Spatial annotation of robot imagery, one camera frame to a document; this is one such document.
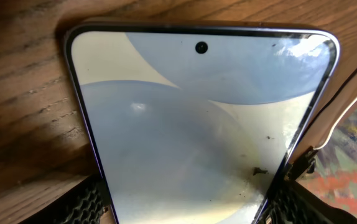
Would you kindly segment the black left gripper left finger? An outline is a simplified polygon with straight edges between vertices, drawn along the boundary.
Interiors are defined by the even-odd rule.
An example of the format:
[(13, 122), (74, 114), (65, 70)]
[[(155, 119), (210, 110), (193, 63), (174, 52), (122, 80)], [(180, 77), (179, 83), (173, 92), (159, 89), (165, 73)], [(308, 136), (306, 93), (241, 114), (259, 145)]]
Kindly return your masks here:
[(109, 206), (106, 182), (91, 175), (20, 224), (99, 224)]

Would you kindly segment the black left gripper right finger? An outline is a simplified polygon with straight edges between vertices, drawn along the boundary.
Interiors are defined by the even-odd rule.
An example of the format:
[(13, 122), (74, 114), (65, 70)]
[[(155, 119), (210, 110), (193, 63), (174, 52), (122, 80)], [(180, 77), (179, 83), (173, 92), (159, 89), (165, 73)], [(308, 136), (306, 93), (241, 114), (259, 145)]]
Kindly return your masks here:
[(253, 223), (357, 224), (357, 218), (332, 207), (294, 180), (278, 180)]

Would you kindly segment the blue Samsung Galaxy smartphone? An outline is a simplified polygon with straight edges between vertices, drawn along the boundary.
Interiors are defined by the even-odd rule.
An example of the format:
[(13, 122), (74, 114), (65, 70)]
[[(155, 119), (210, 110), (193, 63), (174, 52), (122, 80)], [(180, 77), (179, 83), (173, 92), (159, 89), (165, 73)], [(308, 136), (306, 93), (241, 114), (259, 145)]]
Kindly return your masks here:
[(113, 21), (63, 49), (117, 223), (254, 223), (340, 55), (318, 29)]

